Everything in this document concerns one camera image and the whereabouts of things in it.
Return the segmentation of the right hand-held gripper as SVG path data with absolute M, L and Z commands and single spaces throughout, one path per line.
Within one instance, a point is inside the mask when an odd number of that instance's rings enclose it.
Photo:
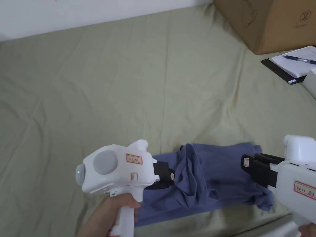
M 256 153 L 244 154 L 241 168 L 251 180 L 270 190 L 293 214 L 297 226 L 316 223 L 316 141 L 286 135 L 285 159 Z

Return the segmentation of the person's right hand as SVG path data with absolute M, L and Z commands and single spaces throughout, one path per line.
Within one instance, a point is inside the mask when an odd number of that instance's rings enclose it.
M 316 224 L 310 223 L 308 225 L 303 225 L 298 228 L 301 237 L 316 237 Z

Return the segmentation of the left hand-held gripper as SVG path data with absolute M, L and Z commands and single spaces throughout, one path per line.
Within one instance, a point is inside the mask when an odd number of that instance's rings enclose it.
M 175 185 L 175 171 L 168 162 L 157 161 L 147 152 L 148 142 L 137 140 L 129 146 L 104 146 L 76 168 L 76 182 L 84 193 L 116 197 L 130 193 L 143 201 L 144 190 L 167 189 Z M 108 237 L 133 237 L 134 209 L 124 206 L 118 211 Z

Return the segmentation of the person's left hand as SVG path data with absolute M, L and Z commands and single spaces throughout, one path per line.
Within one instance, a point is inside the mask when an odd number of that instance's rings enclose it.
M 142 202 L 137 202 L 130 193 L 121 194 L 116 197 L 106 197 L 80 229 L 77 236 L 108 237 L 120 208 L 128 206 L 134 209 L 134 222 L 136 222 L 136 216 L 141 204 Z

